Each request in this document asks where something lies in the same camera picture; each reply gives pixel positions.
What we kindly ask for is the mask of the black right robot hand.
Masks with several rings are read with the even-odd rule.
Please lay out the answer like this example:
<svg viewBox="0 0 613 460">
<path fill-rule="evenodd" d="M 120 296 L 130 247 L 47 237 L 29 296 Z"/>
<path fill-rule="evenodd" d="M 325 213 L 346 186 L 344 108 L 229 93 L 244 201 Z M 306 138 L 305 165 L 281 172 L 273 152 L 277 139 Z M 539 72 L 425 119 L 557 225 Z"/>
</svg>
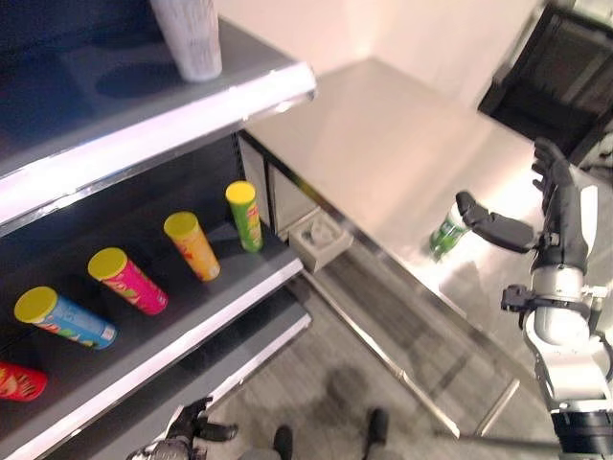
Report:
<svg viewBox="0 0 613 460">
<path fill-rule="evenodd" d="M 543 227 L 536 234 L 527 223 L 489 211 L 468 191 L 456 194 L 464 224 L 487 242 L 516 253 L 535 252 L 532 269 L 564 265 L 587 272 L 588 244 L 583 236 L 580 193 L 570 163 L 552 141 L 534 141 L 533 181 L 542 193 Z"/>
</svg>

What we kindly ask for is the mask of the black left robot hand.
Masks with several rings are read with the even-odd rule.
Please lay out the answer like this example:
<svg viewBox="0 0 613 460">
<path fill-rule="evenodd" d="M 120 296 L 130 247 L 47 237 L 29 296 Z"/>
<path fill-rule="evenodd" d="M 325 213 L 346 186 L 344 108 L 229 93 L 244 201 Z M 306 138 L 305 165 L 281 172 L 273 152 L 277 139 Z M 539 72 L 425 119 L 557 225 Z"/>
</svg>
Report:
<svg viewBox="0 0 613 460">
<path fill-rule="evenodd" d="M 208 442 L 227 442 L 234 439 L 238 434 L 236 424 L 224 425 L 209 421 L 206 410 L 213 399 L 212 396 L 206 396 L 184 406 L 170 424 L 165 441 L 188 456 L 194 456 L 195 439 Z"/>
</svg>

